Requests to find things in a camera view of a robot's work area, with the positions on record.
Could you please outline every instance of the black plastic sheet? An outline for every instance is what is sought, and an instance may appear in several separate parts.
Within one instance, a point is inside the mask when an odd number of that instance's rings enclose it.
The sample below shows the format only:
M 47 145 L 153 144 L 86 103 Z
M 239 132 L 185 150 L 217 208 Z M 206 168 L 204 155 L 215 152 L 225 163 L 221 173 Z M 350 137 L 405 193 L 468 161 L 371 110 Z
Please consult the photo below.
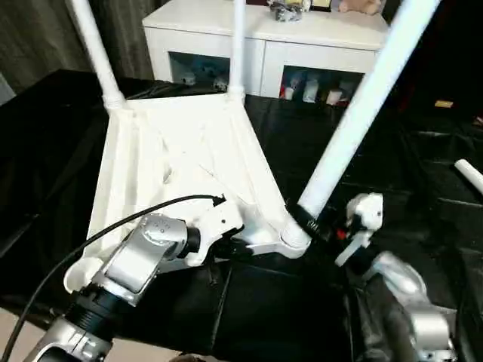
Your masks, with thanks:
M 207 93 L 163 82 L 120 85 L 127 97 Z M 245 108 L 283 196 L 297 200 L 343 110 L 260 97 L 247 97 Z M 85 239 L 107 115 L 93 75 L 59 71 L 1 107 L 0 120 L 0 273 L 9 276 L 0 305 L 18 312 Z M 465 157 L 483 170 L 483 132 L 464 121 L 384 110 L 330 206 L 343 210 L 359 192 L 384 194 L 374 242 L 411 263 L 435 303 L 459 309 L 454 329 L 463 331 L 459 348 L 471 360 L 483 336 L 483 198 L 451 165 Z M 62 277 L 29 316 L 41 327 L 69 303 Z M 314 244 L 296 260 L 265 255 L 162 275 L 120 334 L 232 361 L 408 360 L 398 311 L 381 281 L 349 286 Z

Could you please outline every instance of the white cabinet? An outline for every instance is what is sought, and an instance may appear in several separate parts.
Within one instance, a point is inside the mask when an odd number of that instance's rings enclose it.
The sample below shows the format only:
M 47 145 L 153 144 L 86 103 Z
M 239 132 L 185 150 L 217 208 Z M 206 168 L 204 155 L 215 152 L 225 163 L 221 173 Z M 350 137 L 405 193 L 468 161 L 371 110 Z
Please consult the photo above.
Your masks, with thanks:
M 172 53 L 196 54 L 229 59 L 231 37 L 178 30 L 146 28 L 149 55 L 156 79 L 174 81 Z M 265 42 L 247 39 L 245 42 L 245 91 L 260 94 Z
M 286 66 L 366 73 L 382 47 L 380 15 L 311 11 L 278 23 L 264 6 L 247 5 L 245 90 L 278 97 Z M 171 0 L 143 21 L 156 79 L 174 81 L 173 54 L 229 58 L 232 2 Z

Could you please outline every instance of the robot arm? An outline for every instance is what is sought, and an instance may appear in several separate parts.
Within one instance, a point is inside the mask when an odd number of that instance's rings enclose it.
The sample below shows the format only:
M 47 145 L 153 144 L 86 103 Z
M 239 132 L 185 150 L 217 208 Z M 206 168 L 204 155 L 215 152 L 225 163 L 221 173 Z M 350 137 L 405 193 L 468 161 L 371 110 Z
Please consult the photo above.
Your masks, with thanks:
M 404 309 L 411 331 L 415 360 L 446 362 L 456 360 L 448 322 L 426 294 L 419 273 L 388 251 L 371 244 L 371 236 L 383 221 L 383 196 L 360 194 L 346 208 L 346 220 L 336 225 L 334 236 L 327 238 L 318 223 L 300 206 L 290 209 L 302 229 L 318 242 L 326 243 L 326 251 L 339 267 L 369 281 L 379 274 Z
M 25 361 L 102 361 L 122 316 L 137 306 L 163 262 L 178 258 L 189 266 L 201 265 L 216 240 L 242 227 L 230 201 L 210 209 L 196 227 L 157 213 L 144 216 L 92 282 L 73 294 L 67 313 L 55 320 Z

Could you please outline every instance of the white tripod base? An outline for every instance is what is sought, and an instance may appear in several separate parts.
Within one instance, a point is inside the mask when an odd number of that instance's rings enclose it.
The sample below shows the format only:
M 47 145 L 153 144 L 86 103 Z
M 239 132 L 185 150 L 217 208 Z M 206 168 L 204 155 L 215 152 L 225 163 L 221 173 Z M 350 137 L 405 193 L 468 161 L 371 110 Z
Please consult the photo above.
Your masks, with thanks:
M 89 235 L 172 198 L 225 195 L 242 214 L 245 228 L 236 237 L 254 254 L 303 255 L 306 247 L 280 238 L 285 203 L 238 97 L 131 100 L 127 105 L 110 112 Z M 211 201 L 189 201 L 162 213 L 194 223 L 211 207 Z M 133 227 L 94 242 L 83 258 L 105 259 Z M 166 271 L 185 267 L 176 261 Z

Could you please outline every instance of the white pole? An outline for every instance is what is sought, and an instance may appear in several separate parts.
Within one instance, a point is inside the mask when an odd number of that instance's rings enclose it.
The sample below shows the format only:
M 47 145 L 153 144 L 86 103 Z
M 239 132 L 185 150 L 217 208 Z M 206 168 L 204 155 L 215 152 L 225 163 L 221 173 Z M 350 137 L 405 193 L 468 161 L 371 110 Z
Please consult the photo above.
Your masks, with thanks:
M 467 160 L 459 160 L 454 166 L 476 187 L 483 195 L 483 175 L 476 170 Z
M 245 49 L 245 0 L 234 0 L 232 58 L 229 65 L 228 92 L 243 98 L 243 58 Z
M 440 0 L 405 0 L 389 30 L 374 68 L 358 87 L 298 204 L 317 217 L 324 209 L 355 151 L 397 81 Z M 307 247 L 310 238 L 289 218 L 281 238 L 292 247 Z
M 92 65 L 103 90 L 104 106 L 106 109 L 122 108 L 125 103 L 125 98 L 118 88 L 114 73 L 112 73 L 109 58 L 100 38 L 89 1 L 72 0 L 72 8 L 77 18 L 78 28 L 84 38 L 89 57 L 91 58 Z

